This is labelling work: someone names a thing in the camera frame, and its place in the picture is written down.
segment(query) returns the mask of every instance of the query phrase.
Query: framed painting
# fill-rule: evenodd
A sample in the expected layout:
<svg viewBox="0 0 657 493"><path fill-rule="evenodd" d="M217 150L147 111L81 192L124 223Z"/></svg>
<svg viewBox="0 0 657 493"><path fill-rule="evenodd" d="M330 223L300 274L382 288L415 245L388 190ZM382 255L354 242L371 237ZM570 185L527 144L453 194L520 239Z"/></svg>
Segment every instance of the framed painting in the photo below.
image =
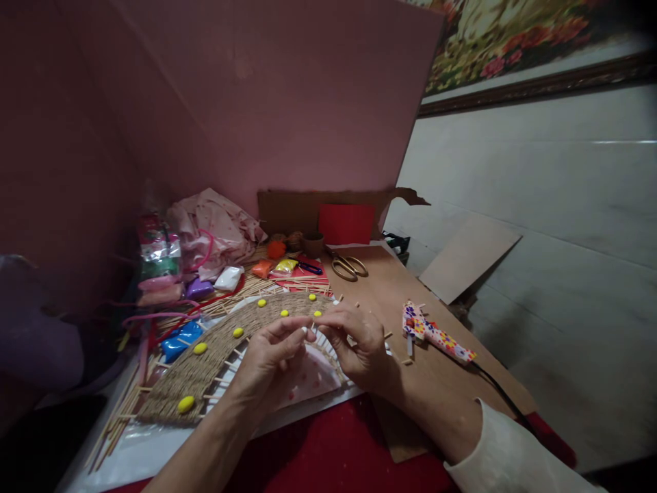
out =
<svg viewBox="0 0 657 493"><path fill-rule="evenodd" d="M446 13L418 118L654 78L612 0L407 0Z"/></svg>

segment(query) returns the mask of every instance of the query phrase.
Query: hand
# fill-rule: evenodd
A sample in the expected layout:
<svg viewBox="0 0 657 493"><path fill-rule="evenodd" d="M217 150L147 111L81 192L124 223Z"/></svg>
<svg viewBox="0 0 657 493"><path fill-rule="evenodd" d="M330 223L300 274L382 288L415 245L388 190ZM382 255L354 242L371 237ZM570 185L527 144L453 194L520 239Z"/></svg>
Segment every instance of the hand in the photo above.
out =
<svg viewBox="0 0 657 493"><path fill-rule="evenodd" d="M315 322L335 349L344 374L361 389L384 395L386 387L399 380L399 368L385 352L383 326L371 313L340 303ZM347 335L355 346L349 346Z"/></svg>
<svg viewBox="0 0 657 493"><path fill-rule="evenodd" d="M294 371L313 342L311 317L280 318L253 334L244 359L221 399L238 402L254 418L254 426L281 402Z"/></svg>

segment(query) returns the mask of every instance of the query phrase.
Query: white sleeve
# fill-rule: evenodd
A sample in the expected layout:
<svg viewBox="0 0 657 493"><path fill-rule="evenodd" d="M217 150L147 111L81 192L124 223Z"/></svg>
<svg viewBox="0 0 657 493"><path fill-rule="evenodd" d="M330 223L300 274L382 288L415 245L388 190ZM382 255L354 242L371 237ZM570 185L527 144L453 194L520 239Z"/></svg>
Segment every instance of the white sleeve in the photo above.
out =
<svg viewBox="0 0 657 493"><path fill-rule="evenodd" d="M445 463L463 493L600 493L529 431L478 400L483 425L477 447L459 464Z"/></svg>

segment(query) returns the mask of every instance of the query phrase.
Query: orange ball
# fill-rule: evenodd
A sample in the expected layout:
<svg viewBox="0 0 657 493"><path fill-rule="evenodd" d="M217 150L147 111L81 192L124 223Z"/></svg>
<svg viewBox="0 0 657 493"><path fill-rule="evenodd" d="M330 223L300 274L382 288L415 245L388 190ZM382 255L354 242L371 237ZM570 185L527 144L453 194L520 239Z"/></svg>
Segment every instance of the orange ball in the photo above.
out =
<svg viewBox="0 0 657 493"><path fill-rule="evenodd" d="M285 243L272 241L267 245L267 256L272 259L279 259L285 255Z"/></svg>

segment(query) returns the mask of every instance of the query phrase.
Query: orange clay packet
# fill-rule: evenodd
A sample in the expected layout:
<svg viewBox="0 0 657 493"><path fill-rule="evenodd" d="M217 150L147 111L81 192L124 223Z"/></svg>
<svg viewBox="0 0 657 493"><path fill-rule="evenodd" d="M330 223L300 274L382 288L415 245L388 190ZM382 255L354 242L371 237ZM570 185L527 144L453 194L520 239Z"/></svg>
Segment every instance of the orange clay packet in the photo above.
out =
<svg viewBox="0 0 657 493"><path fill-rule="evenodd" d="M251 268L251 272L258 277L262 277L262 279L267 279L267 276L272 271L275 265L276 265L275 260L260 259L260 262L258 262Z"/></svg>

